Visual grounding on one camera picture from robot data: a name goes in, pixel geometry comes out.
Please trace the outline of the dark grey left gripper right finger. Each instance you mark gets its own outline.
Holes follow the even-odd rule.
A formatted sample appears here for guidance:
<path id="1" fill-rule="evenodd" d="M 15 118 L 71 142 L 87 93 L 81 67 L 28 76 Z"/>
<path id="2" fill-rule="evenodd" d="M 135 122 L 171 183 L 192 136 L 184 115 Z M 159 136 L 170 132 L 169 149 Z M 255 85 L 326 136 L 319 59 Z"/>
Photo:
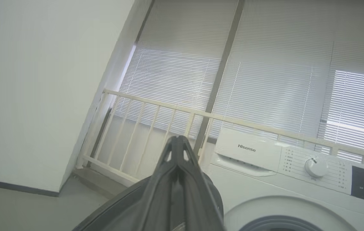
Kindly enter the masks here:
<path id="1" fill-rule="evenodd" d="M 188 139 L 178 137 L 187 231 L 224 231 L 222 215 Z"/>

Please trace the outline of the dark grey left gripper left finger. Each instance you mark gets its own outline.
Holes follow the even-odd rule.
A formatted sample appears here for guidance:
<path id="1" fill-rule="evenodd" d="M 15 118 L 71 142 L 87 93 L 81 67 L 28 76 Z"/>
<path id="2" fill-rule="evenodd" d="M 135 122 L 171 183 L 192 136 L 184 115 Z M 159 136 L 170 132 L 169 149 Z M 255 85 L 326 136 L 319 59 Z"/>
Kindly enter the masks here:
<path id="1" fill-rule="evenodd" d="M 140 202 L 137 231 L 171 231 L 171 197 L 175 181 L 177 137 L 168 139 Z"/>

